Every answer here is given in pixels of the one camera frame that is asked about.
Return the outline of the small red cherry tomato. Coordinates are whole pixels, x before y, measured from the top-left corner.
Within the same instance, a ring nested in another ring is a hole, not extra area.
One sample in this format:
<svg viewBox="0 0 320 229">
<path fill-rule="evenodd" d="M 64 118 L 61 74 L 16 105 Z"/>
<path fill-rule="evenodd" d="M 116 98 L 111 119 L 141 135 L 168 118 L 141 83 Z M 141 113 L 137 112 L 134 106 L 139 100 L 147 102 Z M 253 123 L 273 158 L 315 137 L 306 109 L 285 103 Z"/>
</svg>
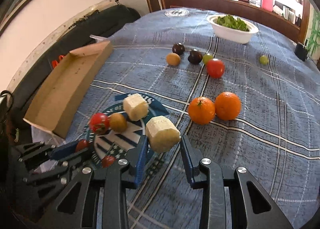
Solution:
<svg viewBox="0 0 320 229">
<path fill-rule="evenodd" d="M 115 161 L 116 161 L 116 158 L 114 156 L 108 155 L 102 158 L 101 165 L 103 168 L 107 168 L 113 165 Z"/>
<path fill-rule="evenodd" d="M 75 152 L 79 152 L 85 148 L 89 147 L 89 142 L 86 139 L 81 139 L 76 145 Z"/>
</svg>

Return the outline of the brown longan fruit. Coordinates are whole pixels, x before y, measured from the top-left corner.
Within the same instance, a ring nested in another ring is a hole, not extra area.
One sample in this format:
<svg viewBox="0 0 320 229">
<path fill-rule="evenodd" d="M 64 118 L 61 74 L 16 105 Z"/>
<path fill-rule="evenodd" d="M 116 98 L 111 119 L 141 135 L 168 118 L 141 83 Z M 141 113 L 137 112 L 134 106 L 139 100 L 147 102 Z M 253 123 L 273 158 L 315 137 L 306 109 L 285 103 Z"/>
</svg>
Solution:
<svg viewBox="0 0 320 229">
<path fill-rule="evenodd" d="M 113 113 L 110 115 L 110 128 L 118 133 L 122 133 L 127 129 L 126 118 L 121 113 Z"/>
</svg>

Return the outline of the red tomato with stem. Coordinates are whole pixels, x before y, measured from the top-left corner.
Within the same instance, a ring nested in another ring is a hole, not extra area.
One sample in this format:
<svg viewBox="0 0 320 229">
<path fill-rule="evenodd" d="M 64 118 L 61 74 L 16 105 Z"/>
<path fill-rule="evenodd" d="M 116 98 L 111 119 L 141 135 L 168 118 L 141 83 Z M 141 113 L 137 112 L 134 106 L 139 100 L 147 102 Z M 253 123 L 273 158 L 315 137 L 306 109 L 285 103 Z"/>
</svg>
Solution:
<svg viewBox="0 0 320 229">
<path fill-rule="evenodd" d="M 109 117 L 104 113 L 95 113 L 89 121 L 89 128 L 95 134 L 102 135 L 107 132 L 110 126 Z"/>
</svg>

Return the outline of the orange with stem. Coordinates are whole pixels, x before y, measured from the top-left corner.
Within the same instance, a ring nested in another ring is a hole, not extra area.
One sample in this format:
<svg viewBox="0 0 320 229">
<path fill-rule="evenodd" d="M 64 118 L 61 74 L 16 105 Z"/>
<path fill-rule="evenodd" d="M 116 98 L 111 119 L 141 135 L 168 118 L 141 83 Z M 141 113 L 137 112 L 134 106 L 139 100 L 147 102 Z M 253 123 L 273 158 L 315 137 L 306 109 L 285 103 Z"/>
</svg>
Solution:
<svg viewBox="0 0 320 229">
<path fill-rule="evenodd" d="M 215 117 L 215 105 L 209 98 L 197 97 L 188 106 L 190 119 L 198 125 L 206 125 Z"/>
</svg>

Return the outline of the round orange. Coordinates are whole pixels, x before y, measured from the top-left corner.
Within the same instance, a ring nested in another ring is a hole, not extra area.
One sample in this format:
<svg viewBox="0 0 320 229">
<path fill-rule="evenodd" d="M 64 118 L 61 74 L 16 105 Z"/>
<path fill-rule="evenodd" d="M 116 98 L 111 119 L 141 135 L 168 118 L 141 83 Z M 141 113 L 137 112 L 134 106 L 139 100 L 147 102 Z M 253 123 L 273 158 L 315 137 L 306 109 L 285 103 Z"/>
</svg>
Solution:
<svg viewBox="0 0 320 229">
<path fill-rule="evenodd" d="M 240 98 L 232 92 L 222 92 L 215 99 L 215 113 L 223 121 L 235 119 L 241 111 Z"/>
</svg>

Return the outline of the large red tomato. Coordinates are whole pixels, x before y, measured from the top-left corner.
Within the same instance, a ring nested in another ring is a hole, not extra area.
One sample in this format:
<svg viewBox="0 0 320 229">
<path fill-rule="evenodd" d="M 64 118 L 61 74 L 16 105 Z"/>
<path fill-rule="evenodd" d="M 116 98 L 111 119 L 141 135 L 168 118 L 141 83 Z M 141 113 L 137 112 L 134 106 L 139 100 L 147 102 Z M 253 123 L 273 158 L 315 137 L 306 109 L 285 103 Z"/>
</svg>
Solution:
<svg viewBox="0 0 320 229">
<path fill-rule="evenodd" d="M 225 71 L 225 64 L 219 59 L 210 59 L 207 62 L 207 72 L 211 78 L 221 78 Z"/>
</svg>

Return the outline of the blue plaid tablecloth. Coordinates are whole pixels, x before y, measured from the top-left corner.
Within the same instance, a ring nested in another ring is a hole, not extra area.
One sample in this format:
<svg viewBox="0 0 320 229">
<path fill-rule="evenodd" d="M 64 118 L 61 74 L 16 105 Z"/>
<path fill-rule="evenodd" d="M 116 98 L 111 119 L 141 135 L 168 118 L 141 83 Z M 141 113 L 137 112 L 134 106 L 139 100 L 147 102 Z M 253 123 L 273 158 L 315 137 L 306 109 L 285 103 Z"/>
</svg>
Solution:
<svg viewBox="0 0 320 229">
<path fill-rule="evenodd" d="M 65 141 L 92 142 L 99 166 L 144 133 L 179 131 L 212 162 L 248 168 L 294 228 L 309 228 L 319 219 L 319 71 L 263 25 L 245 45 L 218 37 L 213 15 L 166 10 L 110 35 L 113 53 Z"/>
</svg>

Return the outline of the red plastic bag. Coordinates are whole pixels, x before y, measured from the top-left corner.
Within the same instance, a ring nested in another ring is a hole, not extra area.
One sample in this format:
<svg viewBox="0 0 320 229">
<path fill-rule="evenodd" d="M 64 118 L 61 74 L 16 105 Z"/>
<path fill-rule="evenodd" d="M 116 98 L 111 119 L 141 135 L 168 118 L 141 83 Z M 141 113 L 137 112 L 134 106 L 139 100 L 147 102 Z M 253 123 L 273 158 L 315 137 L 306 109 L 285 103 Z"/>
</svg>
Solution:
<svg viewBox="0 0 320 229">
<path fill-rule="evenodd" d="M 53 60 L 52 61 L 52 68 L 54 69 L 63 59 L 64 59 L 64 55 L 59 55 L 57 60 Z"/>
</svg>

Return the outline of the tan round fruit far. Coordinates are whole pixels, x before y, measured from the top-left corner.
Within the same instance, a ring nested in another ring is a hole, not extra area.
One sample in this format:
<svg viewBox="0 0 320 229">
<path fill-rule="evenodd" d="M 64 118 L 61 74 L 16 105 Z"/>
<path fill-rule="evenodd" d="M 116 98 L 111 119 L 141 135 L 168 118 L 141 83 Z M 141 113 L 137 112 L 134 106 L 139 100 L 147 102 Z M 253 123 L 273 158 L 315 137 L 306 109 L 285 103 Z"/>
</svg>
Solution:
<svg viewBox="0 0 320 229">
<path fill-rule="evenodd" d="M 178 66 L 180 64 L 180 62 L 181 62 L 181 58 L 176 53 L 169 53 L 166 56 L 166 62 L 167 62 L 168 65 Z"/>
</svg>

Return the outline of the dark purple plum right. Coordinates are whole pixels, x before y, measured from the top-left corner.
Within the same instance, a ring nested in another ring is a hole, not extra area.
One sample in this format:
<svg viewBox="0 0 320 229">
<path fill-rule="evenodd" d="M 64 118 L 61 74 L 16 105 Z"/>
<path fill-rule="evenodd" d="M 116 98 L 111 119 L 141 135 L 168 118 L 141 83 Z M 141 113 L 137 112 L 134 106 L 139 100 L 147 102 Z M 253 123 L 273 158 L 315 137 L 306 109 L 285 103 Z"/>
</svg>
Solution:
<svg viewBox="0 0 320 229">
<path fill-rule="evenodd" d="M 202 61 L 202 53 L 199 50 L 192 49 L 190 51 L 188 61 L 193 65 L 198 65 Z"/>
</svg>

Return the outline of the dark purple plum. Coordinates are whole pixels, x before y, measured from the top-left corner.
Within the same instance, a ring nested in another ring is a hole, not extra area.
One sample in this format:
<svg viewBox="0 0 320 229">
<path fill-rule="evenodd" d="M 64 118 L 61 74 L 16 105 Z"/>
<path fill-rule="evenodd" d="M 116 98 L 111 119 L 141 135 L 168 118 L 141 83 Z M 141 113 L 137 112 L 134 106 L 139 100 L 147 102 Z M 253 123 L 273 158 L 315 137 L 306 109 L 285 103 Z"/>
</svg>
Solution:
<svg viewBox="0 0 320 229">
<path fill-rule="evenodd" d="M 188 61 L 193 65 L 198 65 L 202 61 L 202 53 L 199 50 L 192 49 L 190 51 Z"/>
<path fill-rule="evenodd" d="M 185 52 L 185 47 L 182 43 L 175 43 L 172 47 L 172 52 L 180 56 Z"/>
</svg>

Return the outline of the dark purple plum left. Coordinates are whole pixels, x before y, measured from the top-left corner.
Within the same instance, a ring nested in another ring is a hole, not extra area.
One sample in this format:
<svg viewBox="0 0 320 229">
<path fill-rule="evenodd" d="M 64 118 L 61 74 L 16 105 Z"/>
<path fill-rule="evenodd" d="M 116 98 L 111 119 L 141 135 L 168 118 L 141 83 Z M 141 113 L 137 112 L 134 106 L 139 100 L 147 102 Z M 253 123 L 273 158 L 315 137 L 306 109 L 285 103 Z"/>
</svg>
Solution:
<svg viewBox="0 0 320 229">
<path fill-rule="evenodd" d="M 172 47 L 172 52 L 180 56 L 185 52 L 185 47 L 182 43 L 175 43 Z"/>
</svg>

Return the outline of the green grape far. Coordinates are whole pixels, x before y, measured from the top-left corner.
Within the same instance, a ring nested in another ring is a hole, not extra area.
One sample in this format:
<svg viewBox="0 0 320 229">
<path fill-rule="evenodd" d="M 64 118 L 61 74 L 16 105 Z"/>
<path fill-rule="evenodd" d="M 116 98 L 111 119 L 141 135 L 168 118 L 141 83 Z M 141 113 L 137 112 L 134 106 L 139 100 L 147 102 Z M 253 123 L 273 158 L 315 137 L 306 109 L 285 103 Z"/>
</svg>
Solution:
<svg viewBox="0 0 320 229">
<path fill-rule="evenodd" d="M 259 62 L 262 64 L 262 65 L 267 65 L 268 64 L 268 56 L 266 55 L 262 55 L 259 57 Z"/>
</svg>

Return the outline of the white bowl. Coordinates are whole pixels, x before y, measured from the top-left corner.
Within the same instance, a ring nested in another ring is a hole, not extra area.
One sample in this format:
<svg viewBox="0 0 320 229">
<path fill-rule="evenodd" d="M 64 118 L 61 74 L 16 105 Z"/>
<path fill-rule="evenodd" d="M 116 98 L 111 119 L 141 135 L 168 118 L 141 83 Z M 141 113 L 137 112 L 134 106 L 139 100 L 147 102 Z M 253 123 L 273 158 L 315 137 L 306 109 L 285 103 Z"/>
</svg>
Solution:
<svg viewBox="0 0 320 229">
<path fill-rule="evenodd" d="M 223 18 L 226 15 L 216 14 L 207 17 L 207 21 L 212 25 L 215 35 L 218 38 L 226 39 L 240 44 L 247 44 L 253 34 L 259 32 L 258 28 L 247 20 L 239 18 L 242 22 L 246 24 L 248 31 L 236 30 L 227 26 L 222 26 L 217 23 L 219 17 Z"/>
</svg>

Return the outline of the green leafy salad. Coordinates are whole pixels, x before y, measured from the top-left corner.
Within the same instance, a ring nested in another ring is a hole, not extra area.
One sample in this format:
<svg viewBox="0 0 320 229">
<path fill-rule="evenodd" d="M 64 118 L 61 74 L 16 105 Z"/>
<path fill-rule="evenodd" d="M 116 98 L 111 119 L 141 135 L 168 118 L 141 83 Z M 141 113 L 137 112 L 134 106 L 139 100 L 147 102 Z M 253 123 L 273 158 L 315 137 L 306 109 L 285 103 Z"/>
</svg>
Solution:
<svg viewBox="0 0 320 229">
<path fill-rule="evenodd" d="M 231 28 L 234 30 L 244 31 L 248 32 L 249 28 L 247 27 L 247 24 L 241 20 L 240 18 L 235 18 L 232 15 L 225 15 L 224 17 L 218 17 L 216 19 L 216 23 L 218 25 Z"/>
</svg>

